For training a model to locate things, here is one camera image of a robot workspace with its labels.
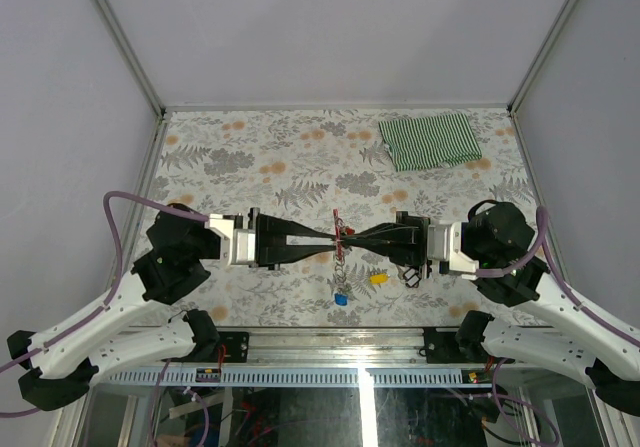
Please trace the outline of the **metal key holder red handle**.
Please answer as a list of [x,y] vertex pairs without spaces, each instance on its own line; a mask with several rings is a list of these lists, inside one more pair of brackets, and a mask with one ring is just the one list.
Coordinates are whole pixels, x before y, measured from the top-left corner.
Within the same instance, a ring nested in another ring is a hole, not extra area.
[[345,251],[342,241],[349,234],[349,228],[339,215],[337,209],[332,211],[335,239],[334,239],[334,282],[335,282],[335,294],[346,294],[349,297],[351,292],[351,286],[347,282],[347,275],[345,273]]

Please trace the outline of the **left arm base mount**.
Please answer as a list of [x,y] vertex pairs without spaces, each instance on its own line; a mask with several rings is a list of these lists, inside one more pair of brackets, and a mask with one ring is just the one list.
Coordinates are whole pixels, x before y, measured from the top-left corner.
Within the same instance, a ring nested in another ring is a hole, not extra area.
[[189,355],[188,362],[219,362],[223,364],[246,363],[249,353],[250,334],[247,331],[225,331],[215,347],[204,347]]

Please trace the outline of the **black key tag lower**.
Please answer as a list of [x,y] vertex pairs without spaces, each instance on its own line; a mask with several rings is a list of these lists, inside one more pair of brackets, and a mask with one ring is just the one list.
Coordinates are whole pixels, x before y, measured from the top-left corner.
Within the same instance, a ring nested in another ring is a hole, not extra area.
[[421,282],[419,270],[409,268],[402,273],[402,280],[407,288],[417,288]]

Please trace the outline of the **green white striped cloth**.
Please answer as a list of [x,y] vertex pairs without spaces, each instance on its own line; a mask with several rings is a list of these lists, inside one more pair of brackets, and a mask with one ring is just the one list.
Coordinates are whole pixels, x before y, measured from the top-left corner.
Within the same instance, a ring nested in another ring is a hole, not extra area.
[[462,113],[381,121],[379,130],[398,172],[450,168],[483,157]]

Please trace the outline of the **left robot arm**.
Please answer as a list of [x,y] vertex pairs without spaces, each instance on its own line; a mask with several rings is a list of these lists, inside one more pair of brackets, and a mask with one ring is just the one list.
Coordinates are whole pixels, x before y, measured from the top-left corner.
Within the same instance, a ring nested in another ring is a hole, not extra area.
[[211,276],[205,261],[264,267],[297,263],[335,246],[332,234],[253,209],[204,215],[183,204],[162,209],[147,231],[150,250],[113,287],[47,330],[18,330],[7,339],[24,401],[54,411],[85,396],[109,376],[161,360],[219,361],[220,334],[211,316],[192,308],[148,331],[125,334],[143,317],[172,306]]

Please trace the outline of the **yellow key tag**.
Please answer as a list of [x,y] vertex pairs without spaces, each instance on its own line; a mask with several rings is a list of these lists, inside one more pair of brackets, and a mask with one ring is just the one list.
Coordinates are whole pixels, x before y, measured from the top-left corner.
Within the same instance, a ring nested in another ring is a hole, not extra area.
[[369,282],[372,285],[381,285],[386,283],[389,280],[389,276],[386,273],[379,273],[375,275],[371,275],[369,277]]

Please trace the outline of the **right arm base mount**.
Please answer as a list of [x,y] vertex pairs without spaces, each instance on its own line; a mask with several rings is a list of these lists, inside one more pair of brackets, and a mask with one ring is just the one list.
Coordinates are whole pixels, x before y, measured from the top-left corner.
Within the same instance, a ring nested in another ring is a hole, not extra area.
[[493,319],[491,314],[471,310],[454,330],[424,327],[418,354],[429,364],[486,363],[489,354],[482,342],[484,330]]

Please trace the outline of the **aluminium front rail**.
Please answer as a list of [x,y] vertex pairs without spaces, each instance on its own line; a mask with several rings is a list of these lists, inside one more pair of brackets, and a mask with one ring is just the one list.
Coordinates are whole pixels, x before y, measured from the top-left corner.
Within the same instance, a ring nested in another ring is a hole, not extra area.
[[250,334],[246,363],[225,365],[257,367],[421,367],[429,364],[418,354],[423,345],[423,328],[344,327],[230,327],[225,331]]

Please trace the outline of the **blue key tag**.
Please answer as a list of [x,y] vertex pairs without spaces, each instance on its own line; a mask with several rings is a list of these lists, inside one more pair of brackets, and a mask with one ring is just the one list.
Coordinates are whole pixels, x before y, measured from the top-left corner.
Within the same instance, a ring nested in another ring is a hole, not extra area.
[[341,307],[345,307],[348,305],[348,296],[346,294],[336,293],[334,295],[335,304]]

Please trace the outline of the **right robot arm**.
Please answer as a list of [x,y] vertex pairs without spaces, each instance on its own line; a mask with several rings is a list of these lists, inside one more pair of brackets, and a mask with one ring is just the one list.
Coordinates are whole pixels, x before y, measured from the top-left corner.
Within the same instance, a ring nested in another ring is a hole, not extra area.
[[605,404],[639,413],[639,330],[570,287],[547,251],[548,214],[536,211],[530,227],[514,204],[485,200],[464,221],[397,214],[359,233],[337,231],[337,248],[362,248],[404,268],[410,287],[433,272],[474,284],[489,301],[531,315],[555,329],[540,334],[479,310],[465,314],[456,334],[467,361],[511,359],[568,377]]

